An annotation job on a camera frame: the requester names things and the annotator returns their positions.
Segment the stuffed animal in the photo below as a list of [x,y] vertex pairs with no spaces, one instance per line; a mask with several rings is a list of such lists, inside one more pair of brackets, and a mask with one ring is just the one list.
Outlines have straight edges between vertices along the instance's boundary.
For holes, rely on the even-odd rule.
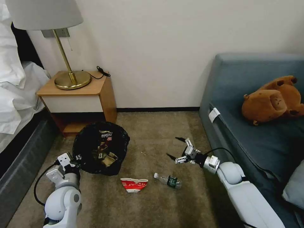
[[267,122],[283,115],[287,106],[282,94],[277,90],[260,90],[244,95],[243,116],[254,125]]
[[304,105],[301,104],[301,94],[297,88],[293,86],[296,82],[297,78],[294,76],[280,77],[262,86],[258,91],[265,89],[280,91],[287,106],[284,115],[288,117],[299,117],[304,115]]
[[267,83],[256,92],[245,95],[242,114],[254,125],[280,116],[299,117],[304,115],[301,95],[293,86],[294,76],[284,76]]

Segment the wooden nightstand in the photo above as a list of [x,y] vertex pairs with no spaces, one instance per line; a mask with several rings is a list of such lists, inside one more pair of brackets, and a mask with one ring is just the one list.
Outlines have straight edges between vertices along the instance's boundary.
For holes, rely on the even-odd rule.
[[[102,74],[88,71],[96,78]],[[95,121],[115,123],[117,112],[110,77],[92,78],[87,86],[76,90],[58,89],[54,80],[62,74],[59,71],[38,92],[56,125],[66,136],[75,136],[86,125]]]

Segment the sofa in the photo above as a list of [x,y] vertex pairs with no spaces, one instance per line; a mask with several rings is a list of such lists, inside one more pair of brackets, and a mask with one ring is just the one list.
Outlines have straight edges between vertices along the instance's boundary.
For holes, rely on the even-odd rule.
[[[227,148],[233,157],[224,150],[217,150],[214,155],[221,163],[239,164],[284,226],[297,228],[304,227],[304,211],[285,201],[282,192],[304,159],[301,144],[304,117],[279,118],[254,126],[241,113],[245,94],[286,75],[297,77],[295,87],[304,96],[304,56],[218,54],[207,80],[199,115],[211,147]],[[214,108],[220,114],[211,122],[209,113]]]

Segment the brass lamp base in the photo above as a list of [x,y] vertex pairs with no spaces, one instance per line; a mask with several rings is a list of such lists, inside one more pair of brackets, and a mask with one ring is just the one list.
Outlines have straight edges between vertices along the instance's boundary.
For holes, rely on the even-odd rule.
[[88,72],[74,71],[73,73],[76,78],[76,81],[74,82],[70,79],[68,72],[62,72],[62,74],[55,79],[57,88],[63,90],[79,89],[89,84],[92,80],[91,75]]

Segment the wall outlet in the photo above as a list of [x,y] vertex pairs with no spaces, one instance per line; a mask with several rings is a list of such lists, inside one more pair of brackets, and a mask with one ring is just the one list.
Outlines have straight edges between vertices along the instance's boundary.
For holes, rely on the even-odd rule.
[[[41,30],[44,38],[54,38],[53,30]],[[56,32],[59,37],[70,37],[69,31],[67,28],[59,28],[56,29]]]

